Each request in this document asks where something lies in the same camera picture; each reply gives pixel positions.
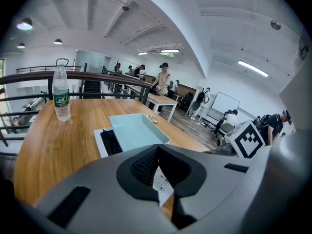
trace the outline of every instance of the beige jacket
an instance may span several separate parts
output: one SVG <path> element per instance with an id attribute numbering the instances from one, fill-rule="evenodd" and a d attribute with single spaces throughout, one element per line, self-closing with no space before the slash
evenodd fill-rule
<path id="1" fill-rule="evenodd" d="M 167 73 L 163 73 L 163 72 L 159 73 L 156 76 L 156 80 L 152 84 L 152 86 L 154 86 L 158 82 L 158 85 L 159 85 L 158 92 L 161 95 L 165 95 L 166 94 L 167 88 L 170 85 L 171 76 L 168 76 L 168 75 L 169 75 L 169 72 L 167 72 Z"/>

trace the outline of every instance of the long table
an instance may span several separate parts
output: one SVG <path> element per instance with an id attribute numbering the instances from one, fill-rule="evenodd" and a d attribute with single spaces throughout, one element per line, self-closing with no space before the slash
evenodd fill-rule
<path id="1" fill-rule="evenodd" d="M 17 199 L 34 204 L 70 174 L 100 159 L 93 131 L 111 127 L 109 116 L 153 115 L 158 119 L 157 127 L 171 139 L 170 144 L 199 152 L 208 150 L 134 99 L 72 99 L 70 110 L 71 119 L 60 122 L 50 100 L 28 129 L 15 167 Z"/>
<path id="2" fill-rule="evenodd" d="M 140 91 L 141 91 L 140 87 L 130 86 L 130 85 L 127 85 L 127 86 L 129 87 L 130 90 L 132 90 L 136 94 L 138 94 L 138 95 L 140 94 Z M 155 104 L 155 106 L 153 108 L 153 111 L 155 113 L 157 113 L 159 106 L 173 106 L 171 109 L 171 112 L 169 114 L 169 117 L 167 119 L 167 121 L 170 122 L 172 115 L 174 114 L 174 111 L 176 109 L 176 105 L 178 104 L 177 101 L 170 99 L 170 98 L 163 96 L 163 95 L 156 96 L 156 95 L 153 95 L 151 93 L 148 94 L 147 100 L 149 100 L 150 102 Z"/>

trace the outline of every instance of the fluorescent light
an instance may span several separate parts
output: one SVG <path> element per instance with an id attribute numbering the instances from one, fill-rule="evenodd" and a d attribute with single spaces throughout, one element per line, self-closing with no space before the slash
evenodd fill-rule
<path id="1" fill-rule="evenodd" d="M 251 65 L 249 65 L 249 64 L 247 64 L 247 63 L 245 63 L 245 62 L 243 62 L 241 60 L 238 62 L 238 64 L 243 65 L 243 66 L 245 66 L 247 68 L 250 68 L 250 69 L 258 72 L 259 74 L 263 75 L 264 77 L 268 77 L 269 76 L 267 73 L 261 71 L 260 69 L 254 67 L 254 66 L 251 66 Z"/>
<path id="2" fill-rule="evenodd" d="M 178 49 L 165 49 L 165 50 L 161 50 L 162 53 L 176 53 L 176 52 L 180 52 Z"/>
<path id="3" fill-rule="evenodd" d="M 33 22 L 30 18 L 24 18 L 16 27 L 21 30 L 30 30 L 33 28 Z"/>
<path id="4" fill-rule="evenodd" d="M 58 38 L 53 43 L 54 44 L 62 44 L 62 40 Z"/>
<path id="5" fill-rule="evenodd" d="M 18 49 L 24 49 L 26 48 L 25 47 L 25 44 L 23 42 L 21 42 L 19 45 L 16 46 Z"/>

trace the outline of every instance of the air conditioning vent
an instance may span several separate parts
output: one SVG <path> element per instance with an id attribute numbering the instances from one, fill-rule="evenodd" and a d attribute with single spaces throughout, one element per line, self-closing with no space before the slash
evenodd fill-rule
<path id="1" fill-rule="evenodd" d="M 149 50 L 149 51 L 148 51 L 149 54 L 157 54 L 157 53 L 159 53 L 159 52 L 160 52 L 160 51 L 157 50 L 157 49 L 152 49 L 152 50 Z"/>

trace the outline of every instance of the ceiling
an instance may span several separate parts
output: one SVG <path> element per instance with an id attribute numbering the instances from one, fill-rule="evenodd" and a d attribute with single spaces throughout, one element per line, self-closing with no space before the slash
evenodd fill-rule
<path id="1" fill-rule="evenodd" d="M 293 60 L 301 32 L 299 20 L 282 0 L 196 0 L 209 29 L 213 65 L 222 65 L 279 91 L 293 76 Z M 21 31 L 16 24 L 30 17 L 34 28 Z M 281 23 L 271 28 L 272 20 Z M 77 29 L 122 44 L 133 53 L 178 48 L 177 63 L 188 59 L 179 39 L 144 7 L 132 0 L 28 0 L 12 19 L 6 51 L 38 34 Z M 156 58 L 167 58 L 159 54 Z M 264 78 L 237 63 L 243 60 L 269 74 Z"/>

